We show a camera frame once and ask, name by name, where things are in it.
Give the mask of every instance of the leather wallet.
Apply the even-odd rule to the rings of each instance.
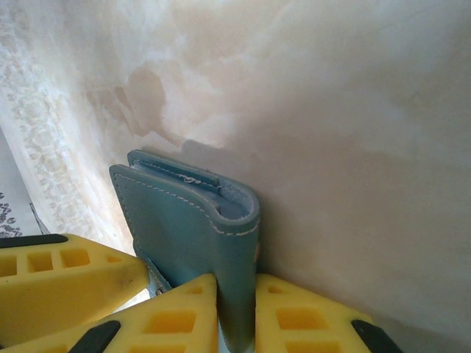
[[[151,296],[215,274],[218,314],[233,353],[253,342],[260,209],[245,185],[135,150],[110,175],[136,255],[153,278]]]

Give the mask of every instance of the wallet card slot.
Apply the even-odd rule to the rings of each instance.
[[[242,219],[247,217],[253,209],[250,202],[244,202],[244,195],[238,188],[220,185],[217,188],[208,189],[204,186],[205,183],[195,182],[196,178],[189,177],[186,174],[174,175],[173,172],[169,174],[165,173],[165,169],[160,171],[162,169],[160,167],[156,170],[141,163],[134,163],[131,168],[161,179],[177,181],[186,188],[196,191],[213,205],[219,215],[226,219]]]

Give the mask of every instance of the wallet stitching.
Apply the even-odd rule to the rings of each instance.
[[[176,177],[181,177],[181,176],[182,176],[182,177],[185,177],[185,180],[183,180],[183,181],[184,181],[184,182],[187,182],[188,184],[191,184],[192,182],[195,182],[196,184],[206,184],[206,185],[208,185],[208,186],[211,186],[212,188],[218,188],[218,189],[221,188],[220,186],[215,186],[215,185],[213,185],[213,184],[210,184],[209,182],[203,182],[202,180],[199,180],[199,179],[197,179],[197,178],[195,178],[195,177],[192,177],[192,176],[187,176],[187,175],[185,175],[185,174],[178,174],[178,173],[175,173],[175,172],[170,171],[170,170],[168,170],[168,169],[162,168],[162,167],[160,167],[159,165],[155,165],[155,164],[148,163],[148,162],[146,162],[146,161],[144,161],[144,160],[136,160],[136,161],[139,162],[139,163],[145,164],[145,165],[149,165],[149,166],[151,166],[151,167],[153,167],[153,168],[158,168],[158,169],[160,169],[160,170],[162,170],[162,171],[166,171],[166,172],[168,172],[168,173],[170,173],[170,174],[175,175]]]
[[[121,204],[123,205],[123,211],[125,213],[125,215],[127,216],[127,220],[129,221],[129,225],[130,225],[130,228],[131,228],[131,231],[133,234],[135,234],[135,228],[134,226],[132,225],[131,223],[131,218],[130,218],[130,213],[128,212],[127,208],[126,208],[126,204],[124,203],[124,199],[119,195],[120,194],[120,191],[119,191],[119,185],[116,183],[116,191],[118,191],[116,194],[118,195],[118,198],[119,200],[121,201]],[[139,246],[139,249],[141,249],[141,245],[139,243],[139,239],[135,239],[136,242],[138,243],[138,246]],[[144,265],[146,265],[147,267],[147,270],[152,274],[152,277],[154,277],[154,280],[155,282],[157,283],[157,285],[161,288],[161,289],[164,289],[165,290],[165,285],[163,285],[163,283],[158,279],[157,275],[154,273],[154,271],[149,267],[149,265],[147,265],[147,262],[144,261]]]
[[[161,188],[158,188],[156,186],[153,186],[153,185],[149,185],[149,184],[146,184],[145,182],[140,182],[138,180],[135,180],[135,179],[132,179],[132,178],[129,178],[128,176],[124,176],[122,174],[119,174],[119,173],[113,173],[114,174],[114,179],[116,181],[116,176],[120,176],[121,178],[123,179],[127,179],[131,182],[135,182],[137,184],[141,184],[147,188],[151,188],[153,190],[157,190],[161,193],[166,193],[167,195],[170,195],[170,196],[173,196],[183,202],[186,202],[187,204],[191,205],[192,207],[198,209],[198,211],[202,212],[206,218],[209,220],[211,226],[213,227],[214,230],[216,230],[216,232],[218,232],[219,234],[221,235],[236,235],[236,236],[243,236],[243,235],[248,235],[252,232],[254,232],[257,228],[258,228],[258,225],[260,223],[260,218],[257,220],[257,223],[255,224],[255,226],[249,230],[247,230],[246,232],[240,232],[240,233],[232,233],[232,232],[225,232],[223,230],[220,230],[214,223],[213,221],[211,220],[210,216],[206,213],[206,211],[204,209],[202,209],[200,206],[198,206],[197,204],[194,204],[193,202],[191,202],[190,200],[187,200],[185,199],[184,197],[181,197],[181,196],[178,196],[176,193],[171,193],[169,191],[166,191],[164,189],[161,189]],[[124,206],[124,200],[122,198],[121,199],[121,203],[123,204],[123,208],[124,208],[124,212],[128,215],[128,218],[129,218],[129,213],[127,212],[127,209],[126,207]]]

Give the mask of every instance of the teal leather wallet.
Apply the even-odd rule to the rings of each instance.
[[[243,352],[255,331],[260,209],[245,185],[189,165],[131,151],[110,175],[136,255],[151,273],[151,295],[215,274],[227,347]]]

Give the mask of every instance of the white cloth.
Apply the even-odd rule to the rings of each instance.
[[[0,15],[0,123],[51,230],[131,252],[107,167],[166,153],[255,189],[267,271],[374,314],[406,352],[470,350],[469,1]]]

